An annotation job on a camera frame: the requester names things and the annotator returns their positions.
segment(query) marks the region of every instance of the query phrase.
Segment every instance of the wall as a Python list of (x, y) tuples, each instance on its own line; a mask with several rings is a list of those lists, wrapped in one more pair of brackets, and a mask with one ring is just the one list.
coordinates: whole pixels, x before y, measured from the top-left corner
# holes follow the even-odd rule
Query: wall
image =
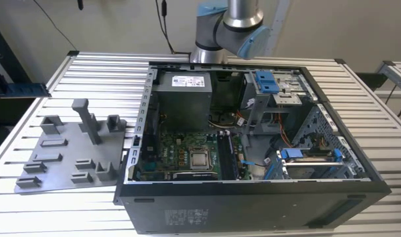
[[(168, 35), (176, 51), (191, 51), (196, 6), (204, 0), (168, 0)], [(80, 51), (169, 53), (153, 0), (38, 0)], [(265, 25), (277, 0), (261, 0)], [(71, 45), (32, 0), (0, 0), (0, 30), (34, 81), (48, 81)]]
[(342, 58), (356, 72), (401, 61), (401, 0), (292, 0), (273, 56)]

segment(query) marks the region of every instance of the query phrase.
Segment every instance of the slotted aluminum surface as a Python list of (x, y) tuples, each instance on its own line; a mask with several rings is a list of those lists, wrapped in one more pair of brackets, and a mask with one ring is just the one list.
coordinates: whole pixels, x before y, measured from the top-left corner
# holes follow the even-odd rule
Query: slotted aluminum surface
[[(184, 62), (187, 57), (81, 52), (64, 60), (47, 85), (54, 97), (36, 99), (0, 147), (0, 237), (136, 235), (124, 208), (111, 202), (115, 187), (20, 196), (14, 194), (14, 186), (42, 133), (42, 116), (59, 114), (63, 121), (79, 121), (69, 108), (73, 98), (89, 99), (89, 111), (96, 118), (119, 114), (127, 119), (124, 147), (129, 147), (149, 61)], [(324, 59), (256, 58), (244, 61), (229, 58), (229, 62), (308, 68), (393, 193), (333, 231), (191, 236), (401, 237), (401, 121), (348, 66)]]

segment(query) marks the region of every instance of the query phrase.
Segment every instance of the power supply label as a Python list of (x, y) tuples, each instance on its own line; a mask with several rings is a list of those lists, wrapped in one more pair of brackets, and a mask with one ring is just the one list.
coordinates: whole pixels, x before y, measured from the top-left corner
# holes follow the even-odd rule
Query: power supply label
[(168, 226), (205, 225), (208, 209), (165, 210), (165, 224)]
[(205, 87), (205, 78), (192, 76), (173, 76), (172, 86)]

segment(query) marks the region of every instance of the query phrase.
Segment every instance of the motherboard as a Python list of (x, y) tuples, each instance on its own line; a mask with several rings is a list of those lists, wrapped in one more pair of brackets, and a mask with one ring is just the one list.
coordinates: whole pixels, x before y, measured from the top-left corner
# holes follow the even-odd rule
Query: motherboard
[(228, 173), (236, 179), (249, 178), (241, 163), (245, 152), (237, 134), (224, 139), (219, 134), (163, 133), (157, 154), (139, 165), (141, 181), (223, 180)]

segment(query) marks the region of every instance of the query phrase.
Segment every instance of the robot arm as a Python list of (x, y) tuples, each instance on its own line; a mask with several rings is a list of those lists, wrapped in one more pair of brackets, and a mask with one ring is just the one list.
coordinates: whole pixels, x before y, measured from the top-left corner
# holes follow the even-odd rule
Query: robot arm
[(243, 59), (263, 52), (271, 29), (257, 0), (212, 1), (197, 6), (193, 63), (227, 63), (224, 49)]

